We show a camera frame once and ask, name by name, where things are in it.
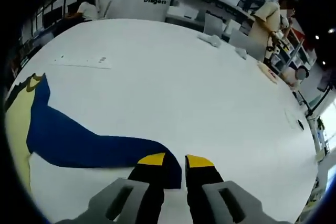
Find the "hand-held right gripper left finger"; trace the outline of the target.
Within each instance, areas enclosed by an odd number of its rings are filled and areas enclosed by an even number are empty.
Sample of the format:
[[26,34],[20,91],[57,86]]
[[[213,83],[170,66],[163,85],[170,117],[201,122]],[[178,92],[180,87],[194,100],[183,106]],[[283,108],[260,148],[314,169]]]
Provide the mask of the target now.
[[59,223],[158,223],[164,202],[165,153],[138,161],[130,176],[94,195],[86,211]]

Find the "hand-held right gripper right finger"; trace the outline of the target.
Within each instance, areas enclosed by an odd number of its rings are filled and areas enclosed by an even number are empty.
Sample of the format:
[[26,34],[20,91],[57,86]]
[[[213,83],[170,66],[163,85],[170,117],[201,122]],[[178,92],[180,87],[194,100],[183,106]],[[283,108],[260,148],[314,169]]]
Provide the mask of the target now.
[[194,223],[280,223],[233,181],[224,181],[208,159],[185,156],[187,203]]

